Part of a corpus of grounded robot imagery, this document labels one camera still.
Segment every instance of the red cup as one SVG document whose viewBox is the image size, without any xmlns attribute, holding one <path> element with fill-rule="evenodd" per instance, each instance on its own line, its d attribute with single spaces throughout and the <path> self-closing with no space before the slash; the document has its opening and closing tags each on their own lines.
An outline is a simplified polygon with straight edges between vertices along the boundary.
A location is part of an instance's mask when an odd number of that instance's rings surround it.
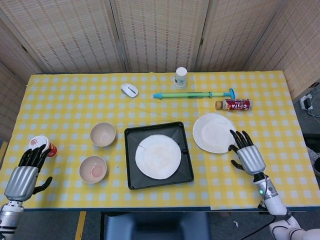
<svg viewBox="0 0 320 240">
<path fill-rule="evenodd" d="M 42 150 L 42 152 L 46 151 L 47 149 L 51 149 L 47 157 L 52 158 L 54 157 L 58 150 L 55 145 L 53 145 L 49 139 L 46 136 L 40 135 L 40 136 L 34 136 L 30 141 L 29 141 L 29 148 L 30 149 L 35 149 L 41 147 L 43 144 L 45 144 L 45 148 Z"/>
</svg>

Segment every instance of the white bowl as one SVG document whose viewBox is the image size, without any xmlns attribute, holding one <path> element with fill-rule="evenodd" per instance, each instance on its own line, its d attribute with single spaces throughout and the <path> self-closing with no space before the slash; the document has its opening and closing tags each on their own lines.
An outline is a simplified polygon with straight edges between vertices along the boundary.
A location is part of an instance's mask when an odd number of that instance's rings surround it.
<svg viewBox="0 0 320 240">
<path fill-rule="evenodd" d="M 110 123 L 98 123 L 92 128 L 90 138 L 92 143 L 98 147 L 109 146 L 116 139 L 116 129 Z"/>
<path fill-rule="evenodd" d="M 107 163 L 100 156 L 89 156 L 80 165 L 79 174 L 83 181 L 95 184 L 107 173 Z"/>
</svg>

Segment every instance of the power strip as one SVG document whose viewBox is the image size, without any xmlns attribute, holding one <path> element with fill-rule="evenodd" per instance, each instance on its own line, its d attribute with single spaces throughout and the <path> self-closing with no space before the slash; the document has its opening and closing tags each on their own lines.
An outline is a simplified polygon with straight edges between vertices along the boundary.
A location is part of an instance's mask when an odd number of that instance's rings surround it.
<svg viewBox="0 0 320 240">
<path fill-rule="evenodd" d="M 308 95 L 304 95 L 302 98 L 300 98 L 300 106 L 302 110 L 311 110 L 314 109 L 312 107 L 312 95 L 308 94 Z"/>
</svg>

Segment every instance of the bowl rim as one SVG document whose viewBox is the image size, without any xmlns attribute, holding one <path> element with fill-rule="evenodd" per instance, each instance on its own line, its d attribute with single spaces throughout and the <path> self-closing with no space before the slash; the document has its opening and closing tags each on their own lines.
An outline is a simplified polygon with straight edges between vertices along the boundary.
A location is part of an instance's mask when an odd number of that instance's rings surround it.
<svg viewBox="0 0 320 240">
<path fill-rule="evenodd" d="M 105 164 L 105 173 L 102 175 L 101 179 L 99 179 L 99 180 L 97 180 L 97 181 L 95 181 L 95 182 L 88 182 L 88 181 L 84 180 L 83 177 L 82 177 L 81 174 L 80 174 L 80 168 L 81 168 L 81 166 L 83 165 L 83 163 L 84 163 L 87 159 L 89 159 L 89 158 L 91 158 L 91 157 L 98 157 L 98 158 L 102 159 L 102 160 L 104 161 L 104 164 Z M 82 181 L 84 181 L 84 182 L 87 183 L 87 184 L 96 184 L 96 183 L 100 182 L 100 181 L 106 176 L 107 172 L 108 172 L 108 166 L 107 166 L 106 160 L 105 160 L 102 156 L 98 156 L 98 155 L 91 155 L 91 156 L 86 157 L 86 158 L 81 162 L 81 164 L 80 164 L 80 166 L 79 166 L 79 170 L 78 170 L 78 173 L 79 173 L 79 175 L 80 175 L 80 178 L 82 179 Z"/>
<path fill-rule="evenodd" d="M 98 144 L 94 143 L 94 141 L 92 140 L 92 134 L 93 134 L 92 132 L 93 132 L 94 128 L 95 128 L 96 126 L 100 125 L 100 124 L 108 124 L 108 125 L 110 125 L 110 126 L 112 127 L 112 129 L 113 129 L 113 132 L 114 132 L 113 139 L 112 139 L 109 143 L 107 143 L 106 145 L 105 145 L 105 144 L 103 144 L 103 145 L 98 145 Z M 107 147 L 107 146 L 110 146 L 110 145 L 115 141 L 116 136 L 117 136 L 117 131 L 116 131 L 115 126 L 113 126 L 111 123 L 105 122 L 105 121 L 102 121 L 102 122 L 97 123 L 96 125 L 94 125 L 94 127 L 93 127 L 93 128 L 91 129 L 91 131 L 90 131 L 90 140 L 91 140 L 91 142 L 93 143 L 93 145 L 95 145 L 95 146 L 97 146 L 97 147 Z"/>
</svg>

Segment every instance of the woven screen panel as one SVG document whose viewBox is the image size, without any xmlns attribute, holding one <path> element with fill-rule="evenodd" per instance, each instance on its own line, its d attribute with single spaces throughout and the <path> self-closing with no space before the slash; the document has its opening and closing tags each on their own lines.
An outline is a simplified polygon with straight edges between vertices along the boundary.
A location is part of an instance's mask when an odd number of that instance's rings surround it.
<svg viewBox="0 0 320 240">
<path fill-rule="evenodd" d="M 21 44 L 0 20 L 0 61 L 4 63 L 21 82 L 27 84 L 32 74 L 41 73 L 41 69 L 22 49 Z"/>
<path fill-rule="evenodd" d="M 0 63 L 0 137 L 11 138 L 26 87 Z"/>
<path fill-rule="evenodd" d="M 320 78 L 320 1 L 289 0 L 261 41 L 246 70 L 283 70 L 297 98 Z"/>
<path fill-rule="evenodd" d="M 207 0 L 114 1 L 131 72 L 191 70 Z"/>
<path fill-rule="evenodd" d="M 206 21 L 196 71 L 241 71 L 280 0 L 216 0 Z"/>
<path fill-rule="evenodd" d="M 104 0 L 10 0 L 0 8 L 50 72 L 123 71 Z"/>
</svg>

